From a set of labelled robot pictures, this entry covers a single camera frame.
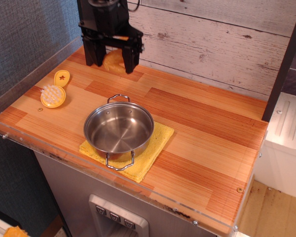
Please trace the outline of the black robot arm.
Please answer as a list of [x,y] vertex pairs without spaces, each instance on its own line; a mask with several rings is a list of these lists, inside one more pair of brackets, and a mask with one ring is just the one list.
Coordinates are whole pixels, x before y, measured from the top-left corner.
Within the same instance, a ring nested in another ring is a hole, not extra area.
[[126,0],[78,0],[79,27],[86,64],[102,66],[106,47],[121,50],[125,72],[130,74],[144,49],[143,33],[129,24]]

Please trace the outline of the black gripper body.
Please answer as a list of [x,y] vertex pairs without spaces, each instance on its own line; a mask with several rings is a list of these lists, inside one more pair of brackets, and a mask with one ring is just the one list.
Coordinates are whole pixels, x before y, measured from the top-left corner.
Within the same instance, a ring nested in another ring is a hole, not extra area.
[[87,29],[86,38],[117,48],[141,44],[143,33],[129,23],[126,0],[88,0],[92,6],[97,30]]

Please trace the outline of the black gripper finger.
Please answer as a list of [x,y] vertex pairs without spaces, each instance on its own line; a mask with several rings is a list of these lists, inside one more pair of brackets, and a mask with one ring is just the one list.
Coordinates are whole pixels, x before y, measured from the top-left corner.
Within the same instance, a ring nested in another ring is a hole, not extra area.
[[106,55],[106,47],[98,40],[83,39],[86,65],[95,64],[100,67],[103,64],[104,56]]
[[122,57],[127,74],[133,73],[133,70],[138,65],[140,53],[141,44],[127,45],[122,48]]

